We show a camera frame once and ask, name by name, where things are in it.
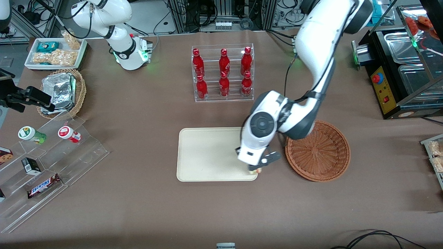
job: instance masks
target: yellow control panel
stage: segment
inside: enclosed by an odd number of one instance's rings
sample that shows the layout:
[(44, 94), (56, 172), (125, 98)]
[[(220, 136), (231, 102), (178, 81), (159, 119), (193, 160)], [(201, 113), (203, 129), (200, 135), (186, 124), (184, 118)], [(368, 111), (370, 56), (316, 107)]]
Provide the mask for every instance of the yellow control panel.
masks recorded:
[(395, 102), (394, 95), (386, 81), (382, 67), (379, 67), (377, 71), (371, 75), (371, 81), (374, 85), (378, 101), (380, 102), (381, 110), (383, 111), (383, 114), (387, 114), (397, 106), (397, 103)]

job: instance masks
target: beige tray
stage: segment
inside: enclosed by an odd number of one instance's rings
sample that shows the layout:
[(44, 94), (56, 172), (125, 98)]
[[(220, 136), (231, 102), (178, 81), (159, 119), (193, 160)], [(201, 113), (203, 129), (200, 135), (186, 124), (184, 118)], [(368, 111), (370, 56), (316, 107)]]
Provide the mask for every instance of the beige tray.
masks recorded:
[(237, 159), (240, 127), (185, 128), (179, 135), (177, 179), (182, 182), (253, 181)]

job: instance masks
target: red switch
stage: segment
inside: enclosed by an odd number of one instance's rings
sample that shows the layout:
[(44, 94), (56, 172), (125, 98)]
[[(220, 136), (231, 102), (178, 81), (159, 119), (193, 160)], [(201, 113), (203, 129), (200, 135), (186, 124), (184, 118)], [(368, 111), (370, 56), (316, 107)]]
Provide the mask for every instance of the red switch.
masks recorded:
[(379, 81), (380, 81), (380, 76), (378, 74), (376, 74), (372, 77), (372, 82), (378, 83)]

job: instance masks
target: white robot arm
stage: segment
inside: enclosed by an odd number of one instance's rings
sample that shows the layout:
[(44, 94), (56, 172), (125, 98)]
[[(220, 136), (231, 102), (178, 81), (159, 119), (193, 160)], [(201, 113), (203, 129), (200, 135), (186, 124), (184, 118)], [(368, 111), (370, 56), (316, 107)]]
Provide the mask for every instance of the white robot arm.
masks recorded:
[[(311, 133), (335, 69), (334, 52), (342, 34), (361, 30), (373, 11), (371, 0), (303, 0), (301, 8), (309, 15), (295, 39), (296, 56), (312, 73), (314, 84), (295, 101), (276, 91), (257, 98), (237, 149), (238, 159), (249, 164), (250, 171), (280, 157), (276, 152), (263, 155), (277, 131), (294, 140)], [(304, 100), (305, 105), (298, 104)]]
[(8, 27), (11, 21), (10, 0), (0, 0), (0, 31)]
[[(53, 11), (42, 0), (36, 0)], [(55, 18), (65, 27), (62, 20)], [(132, 8), (127, 0), (91, 0), (74, 4), (71, 14), (77, 25), (103, 36), (114, 50), (117, 62), (126, 70), (135, 70), (149, 62), (146, 40), (131, 37), (123, 23), (132, 18)]]

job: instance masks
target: snickers bar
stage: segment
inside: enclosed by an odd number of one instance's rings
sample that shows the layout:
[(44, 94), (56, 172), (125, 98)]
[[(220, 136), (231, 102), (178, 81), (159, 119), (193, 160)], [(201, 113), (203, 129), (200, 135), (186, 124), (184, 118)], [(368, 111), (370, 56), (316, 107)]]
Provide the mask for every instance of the snickers bar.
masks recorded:
[(42, 182), (37, 187), (33, 188), (31, 191), (28, 191), (27, 192), (28, 199), (30, 199), (32, 197), (35, 197), (39, 193), (44, 192), (46, 189), (48, 189), (54, 183), (59, 182), (59, 181), (61, 181), (61, 179), (58, 176), (58, 174), (53, 175), (51, 178), (49, 178), (48, 180)]

